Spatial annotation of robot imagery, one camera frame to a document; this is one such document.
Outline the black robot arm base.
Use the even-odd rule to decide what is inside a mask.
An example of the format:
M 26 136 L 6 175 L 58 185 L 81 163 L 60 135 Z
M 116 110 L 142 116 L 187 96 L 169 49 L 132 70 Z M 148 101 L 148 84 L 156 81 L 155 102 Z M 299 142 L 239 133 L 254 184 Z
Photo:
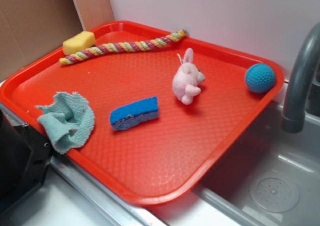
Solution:
M 3 216 L 43 186 L 52 147 L 31 125 L 11 125 L 3 112 L 0 130 L 0 215 Z

